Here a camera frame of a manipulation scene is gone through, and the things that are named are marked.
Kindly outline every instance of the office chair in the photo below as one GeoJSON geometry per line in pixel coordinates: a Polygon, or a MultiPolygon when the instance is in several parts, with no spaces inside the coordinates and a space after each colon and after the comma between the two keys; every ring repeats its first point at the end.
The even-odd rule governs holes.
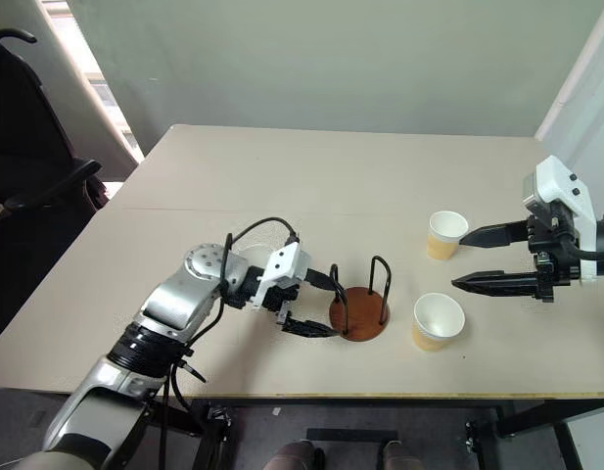
{"type": "MultiPolygon", "coordinates": [[[[36,38],[0,29],[0,40],[36,38]]],[[[0,44],[0,333],[108,199],[101,165],[74,154],[40,79],[0,44]]]]}

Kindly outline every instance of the window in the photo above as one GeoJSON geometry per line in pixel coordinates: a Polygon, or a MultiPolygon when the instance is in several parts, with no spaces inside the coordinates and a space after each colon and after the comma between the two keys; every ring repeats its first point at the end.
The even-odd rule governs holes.
{"type": "Polygon", "coordinates": [[[43,0],[42,3],[49,14],[52,26],[56,30],[61,43],[97,92],[110,121],[131,149],[132,157],[136,162],[141,163],[143,161],[143,153],[138,147],[138,143],[125,120],[123,112],[116,103],[115,96],[95,60],[95,56],[93,56],[84,36],[79,30],[79,25],[70,12],[69,5],[67,2],[56,0],[43,0]]]}

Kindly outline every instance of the table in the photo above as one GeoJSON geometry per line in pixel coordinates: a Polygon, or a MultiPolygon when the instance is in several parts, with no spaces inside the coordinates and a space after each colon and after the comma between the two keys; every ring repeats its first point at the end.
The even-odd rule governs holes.
{"type": "MultiPolygon", "coordinates": [[[[392,317],[375,340],[309,340],[273,314],[227,307],[178,374],[188,397],[604,397],[604,278],[555,290],[556,303],[488,298],[449,281],[476,270],[532,268],[524,244],[425,254],[431,212],[473,228],[519,220],[521,181],[546,157],[530,138],[317,132],[175,125],[98,212],[0,337],[0,387],[70,392],[110,350],[183,254],[222,243],[267,215],[300,231],[312,266],[365,285],[373,255],[393,270],[392,317]],[[459,341],[422,352],[412,308],[427,292],[461,303],[459,341]]],[[[240,245],[278,246],[265,226],[240,245]]],[[[376,290],[384,279],[377,276],[376,290]]],[[[294,316],[328,321],[331,296],[303,286],[294,316]]]]}

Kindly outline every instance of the wooden base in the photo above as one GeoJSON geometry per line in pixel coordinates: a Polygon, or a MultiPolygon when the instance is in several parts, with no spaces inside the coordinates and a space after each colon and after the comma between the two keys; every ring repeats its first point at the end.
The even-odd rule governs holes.
{"type": "Polygon", "coordinates": [[[378,336],[389,323],[389,306],[385,312],[385,321],[380,324],[380,309],[382,296],[377,292],[369,295],[366,287],[350,287],[345,290],[348,297],[348,333],[343,334],[345,328],[345,314],[343,302],[334,302],[330,305],[330,323],[332,328],[341,332],[341,336],[350,341],[368,341],[378,336]]]}

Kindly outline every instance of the robotic arm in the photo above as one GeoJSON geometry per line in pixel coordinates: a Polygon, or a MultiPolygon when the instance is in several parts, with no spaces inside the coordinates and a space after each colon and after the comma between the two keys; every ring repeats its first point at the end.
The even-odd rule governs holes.
{"type": "Polygon", "coordinates": [[[240,236],[233,239],[228,234],[225,246],[203,244],[187,253],[65,402],[47,431],[44,452],[26,459],[20,469],[44,464],[59,469],[113,468],[128,460],[171,367],[182,367],[206,381],[183,356],[192,355],[191,346],[214,326],[224,305],[242,308],[251,302],[265,307],[277,313],[276,321],[288,333],[312,338],[338,335],[321,323],[291,317],[291,304],[304,280],[334,289],[329,276],[309,268],[310,256],[295,232],[271,254],[265,269],[250,266],[230,251],[240,236]],[[217,318],[198,333],[217,299],[217,318]]]}
{"type": "Polygon", "coordinates": [[[604,275],[604,218],[596,221],[588,188],[551,156],[524,179],[527,220],[482,227],[461,245],[494,248],[528,241],[534,272],[479,271],[452,281],[455,287],[493,297],[533,296],[554,302],[554,286],[604,275]]]}

